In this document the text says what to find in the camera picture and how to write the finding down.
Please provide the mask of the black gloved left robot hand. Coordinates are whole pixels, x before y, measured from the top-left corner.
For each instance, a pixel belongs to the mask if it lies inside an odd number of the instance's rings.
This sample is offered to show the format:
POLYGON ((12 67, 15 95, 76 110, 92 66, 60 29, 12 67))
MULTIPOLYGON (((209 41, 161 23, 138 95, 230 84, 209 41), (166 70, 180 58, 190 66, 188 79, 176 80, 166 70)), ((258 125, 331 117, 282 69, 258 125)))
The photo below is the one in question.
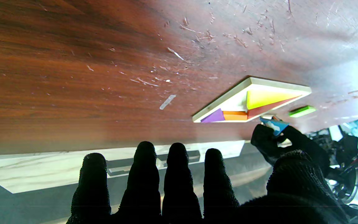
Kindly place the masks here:
POLYGON ((258 124, 253 131, 250 143, 272 166, 287 153, 304 152, 312 163, 321 169, 323 176, 325 178, 328 176, 330 169, 328 153, 293 126, 287 126, 279 136, 275 136, 274 129, 258 124))

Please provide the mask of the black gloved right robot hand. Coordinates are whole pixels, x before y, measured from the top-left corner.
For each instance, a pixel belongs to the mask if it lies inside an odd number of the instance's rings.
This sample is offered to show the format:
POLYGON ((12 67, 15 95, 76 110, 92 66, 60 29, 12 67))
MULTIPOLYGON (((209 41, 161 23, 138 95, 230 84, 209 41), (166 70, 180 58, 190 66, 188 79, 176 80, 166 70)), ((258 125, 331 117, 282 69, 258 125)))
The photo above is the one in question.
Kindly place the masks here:
POLYGON ((68 224, 348 224, 321 169, 301 150, 277 160, 267 194, 240 204, 223 156, 211 148, 204 163, 204 213, 194 193, 189 157, 182 143, 171 145, 159 192, 154 145, 139 143, 118 212, 111 214, 107 162, 100 153, 84 157, 68 224))

